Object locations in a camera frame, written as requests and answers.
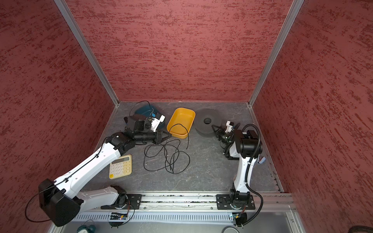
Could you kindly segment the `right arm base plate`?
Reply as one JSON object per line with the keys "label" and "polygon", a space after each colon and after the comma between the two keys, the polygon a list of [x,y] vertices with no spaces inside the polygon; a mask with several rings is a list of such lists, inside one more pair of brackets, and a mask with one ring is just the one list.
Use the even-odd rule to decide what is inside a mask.
{"label": "right arm base plate", "polygon": [[238,197],[231,197],[229,194],[216,195],[218,210],[255,210],[254,198],[251,194],[239,194]]}

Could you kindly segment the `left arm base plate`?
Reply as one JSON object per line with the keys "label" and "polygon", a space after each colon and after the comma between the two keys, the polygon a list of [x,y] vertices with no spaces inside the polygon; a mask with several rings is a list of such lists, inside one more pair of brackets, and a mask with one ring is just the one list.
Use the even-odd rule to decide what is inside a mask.
{"label": "left arm base plate", "polygon": [[133,207],[138,210],[141,204],[142,195],[141,194],[120,194],[117,200],[112,205],[101,206],[102,210],[128,210]]}

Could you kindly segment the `grey perforated cable spool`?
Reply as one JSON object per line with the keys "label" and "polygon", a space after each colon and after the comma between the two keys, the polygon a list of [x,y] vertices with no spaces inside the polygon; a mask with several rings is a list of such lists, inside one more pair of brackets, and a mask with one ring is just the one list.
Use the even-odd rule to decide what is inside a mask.
{"label": "grey perforated cable spool", "polygon": [[196,112],[194,126],[202,137],[214,137],[212,126],[221,126],[222,117],[217,110],[201,109]]}

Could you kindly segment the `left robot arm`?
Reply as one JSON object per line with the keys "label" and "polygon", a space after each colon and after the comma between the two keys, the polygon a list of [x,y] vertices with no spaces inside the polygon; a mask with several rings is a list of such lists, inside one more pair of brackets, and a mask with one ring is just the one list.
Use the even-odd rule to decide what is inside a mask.
{"label": "left robot arm", "polygon": [[79,213],[101,206],[114,209],[128,207],[126,191],[117,185],[83,192],[82,188],[101,170],[124,156],[140,143],[159,145],[172,135],[158,130],[165,116],[134,114],[125,117],[126,127],[104,139],[100,148],[75,168],[56,178],[46,179],[38,186],[39,205],[57,227],[71,222]]}

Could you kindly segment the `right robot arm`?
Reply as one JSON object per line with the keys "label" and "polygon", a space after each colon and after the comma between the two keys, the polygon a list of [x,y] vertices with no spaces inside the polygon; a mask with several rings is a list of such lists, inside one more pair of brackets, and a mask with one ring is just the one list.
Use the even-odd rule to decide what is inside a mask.
{"label": "right robot arm", "polygon": [[224,143],[223,155],[229,160],[238,160],[239,166],[235,180],[228,195],[218,196],[219,209],[254,210],[254,191],[250,181],[255,163],[263,151],[261,134],[257,126],[247,124],[239,129],[228,121],[226,128],[212,125],[214,135]]}

